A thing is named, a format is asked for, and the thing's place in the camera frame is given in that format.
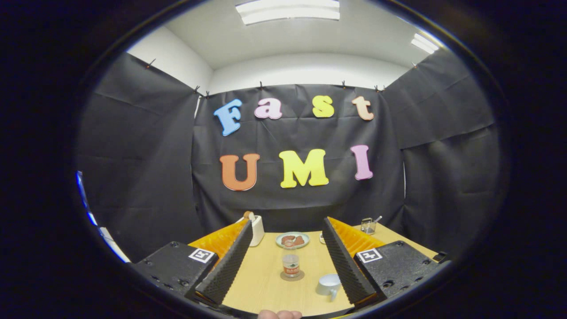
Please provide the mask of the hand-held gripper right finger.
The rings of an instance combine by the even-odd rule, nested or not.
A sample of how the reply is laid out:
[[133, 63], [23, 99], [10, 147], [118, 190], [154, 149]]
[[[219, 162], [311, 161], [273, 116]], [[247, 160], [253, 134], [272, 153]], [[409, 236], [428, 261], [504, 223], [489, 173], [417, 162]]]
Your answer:
[[356, 309], [409, 291], [442, 264], [405, 241], [385, 244], [331, 217], [323, 220], [322, 236], [348, 301]]

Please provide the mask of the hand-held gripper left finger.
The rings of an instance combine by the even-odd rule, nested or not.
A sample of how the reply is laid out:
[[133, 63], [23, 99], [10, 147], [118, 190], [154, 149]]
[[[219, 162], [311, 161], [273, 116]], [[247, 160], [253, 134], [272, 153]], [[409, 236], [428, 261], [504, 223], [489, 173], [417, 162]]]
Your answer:
[[234, 282], [252, 237], [251, 220], [241, 219], [190, 244], [172, 241], [134, 263], [133, 268], [161, 289], [218, 307]]

